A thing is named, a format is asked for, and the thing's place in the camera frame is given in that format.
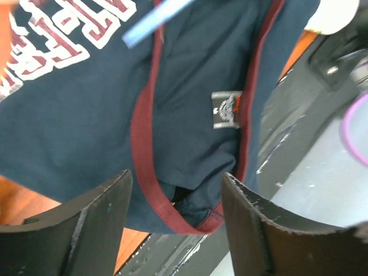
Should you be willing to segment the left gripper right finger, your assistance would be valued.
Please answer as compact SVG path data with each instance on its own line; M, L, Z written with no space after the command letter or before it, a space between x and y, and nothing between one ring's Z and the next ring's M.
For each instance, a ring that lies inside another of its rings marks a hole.
M367 275L367 223L347 228L292 213L244 186L221 180L235 275Z

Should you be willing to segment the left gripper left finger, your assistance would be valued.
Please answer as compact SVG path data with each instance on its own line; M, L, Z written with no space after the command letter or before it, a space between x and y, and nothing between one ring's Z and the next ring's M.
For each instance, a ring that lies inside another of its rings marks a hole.
M1 275L113 275L131 192L125 170L21 225L1 226Z

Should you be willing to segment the navy tank top red trim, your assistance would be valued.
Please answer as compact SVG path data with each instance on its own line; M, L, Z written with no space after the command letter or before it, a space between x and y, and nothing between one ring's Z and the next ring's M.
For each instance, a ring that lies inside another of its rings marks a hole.
M1 175L59 202L129 169L126 226L206 234L221 176L256 190L264 106L318 1L20 1L1 78Z

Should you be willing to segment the light blue wire hanger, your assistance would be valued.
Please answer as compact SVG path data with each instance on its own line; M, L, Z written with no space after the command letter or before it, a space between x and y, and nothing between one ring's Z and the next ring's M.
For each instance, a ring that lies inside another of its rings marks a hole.
M163 1L127 30L122 35L122 41L128 48L133 48L193 2L193 0Z

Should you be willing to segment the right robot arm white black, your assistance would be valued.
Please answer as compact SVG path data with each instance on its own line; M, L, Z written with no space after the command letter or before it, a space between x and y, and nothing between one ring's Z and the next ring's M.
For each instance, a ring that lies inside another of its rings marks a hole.
M323 38L310 70L336 90L367 56L367 1L320 1L305 30Z

